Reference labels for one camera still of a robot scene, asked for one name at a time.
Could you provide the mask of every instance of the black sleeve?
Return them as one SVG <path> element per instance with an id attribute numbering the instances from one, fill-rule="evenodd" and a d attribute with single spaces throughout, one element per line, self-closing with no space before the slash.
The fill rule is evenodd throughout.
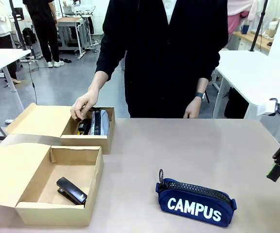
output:
<path id="1" fill-rule="evenodd" d="M 206 50 L 200 57 L 200 68 L 196 72 L 198 78 L 210 79 L 212 72 L 219 65 L 219 51 L 228 43 L 228 7 L 227 0 L 220 0 L 219 5 L 214 10 L 212 26 L 214 27 L 210 34 L 214 39 L 206 45 Z"/>
<path id="2" fill-rule="evenodd" d="M 123 39 L 126 35 L 127 4 L 125 0 L 110 0 L 103 24 L 97 71 L 103 71 L 111 79 L 114 69 L 125 55 Z"/>

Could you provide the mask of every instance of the metal ring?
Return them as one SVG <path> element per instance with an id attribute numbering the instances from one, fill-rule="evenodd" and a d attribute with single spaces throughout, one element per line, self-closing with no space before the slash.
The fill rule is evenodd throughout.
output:
<path id="1" fill-rule="evenodd" d="M 159 170 L 159 182 L 164 183 L 164 171 L 163 171 L 163 169 Z"/>

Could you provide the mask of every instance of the pink clothing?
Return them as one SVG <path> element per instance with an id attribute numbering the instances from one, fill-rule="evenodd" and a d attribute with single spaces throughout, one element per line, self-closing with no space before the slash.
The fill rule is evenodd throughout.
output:
<path id="1" fill-rule="evenodd" d="M 237 30 L 238 26 L 242 23 L 242 21 L 247 17 L 248 14 L 249 11 L 244 11 L 234 16 L 227 17 L 229 35 L 232 35 L 233 32 Z"/>
<path id="2" fill-rule="evenodd" d="M 249 11 L 248 21 L 253 21 L 257 12 L 258 0 L 228 0 L 227 15 L 235 16 L 241 12 Z"/>

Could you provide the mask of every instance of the white lettering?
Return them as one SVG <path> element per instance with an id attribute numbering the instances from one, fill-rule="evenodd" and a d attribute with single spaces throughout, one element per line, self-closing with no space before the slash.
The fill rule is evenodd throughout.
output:
<path id="1" fill-rule="evenodd" d="M 184 212 L 185 213 L 191 213 L 191 215 L 194 215 L 194 210 L 195 210 L 195 202 L 192 202 L 191 205 L 190 205 L 189 201 L 185 200 Z"/>
<path id="2" fill-rule="evenodd" d="M 214 215 L 214 217 L 212 219 L 215 220 L 216 222 L 220 222 L 221 213 L 219 211 L 215 210 L 215 211 L 213 211 L 213 215 Z"/>
<path id="3" fill-rule="evenodd" d="M 204 211 L 204 206 L 202 204 L 196 203 L 195 216 L 198 216 L 198 213 L 203 211 Z"/>
<path id="4" fill-rule="evenodd" d="M 210 208 L 210 210 L 209 210 L 209 215 L 207 215 L 207 211 L 208 211 L 208 206 L 205 205 L 204 217 L 207 218 L 207 219 L 210 219 L 210 218 L 212 217 L 213 209 Z"/>
<path id="5" fill-rule="evenodd" d="M 171 202 L 176 202 L 175 198 L 170 198 L 168 201 L 168 209 L 173 210 L 175 208 L 174 205 L 171 205 Z"/>
<path id="6" fill-rule="evenodd" d="M 180 210 L 181 212 L 183 212 L 183 203 L 182 203 L 182 199 L 179 199 L 177 205 L 175 206 L 175 210 Z"/>

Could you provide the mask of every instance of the box flap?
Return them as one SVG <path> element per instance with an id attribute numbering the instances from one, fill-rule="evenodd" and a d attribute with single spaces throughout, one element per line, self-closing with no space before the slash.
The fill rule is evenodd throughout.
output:
<path id="1" fill-rule="evenodd" d="M 71 118 L 69 106 L 30 104 L 7 128 L 9 134 L 60 137 Z"/>
<path id="2" fill-rule="evenodd" d="M 17 205 L 50 147 L 34 143 L 0 146 L 0 205 Z"/>

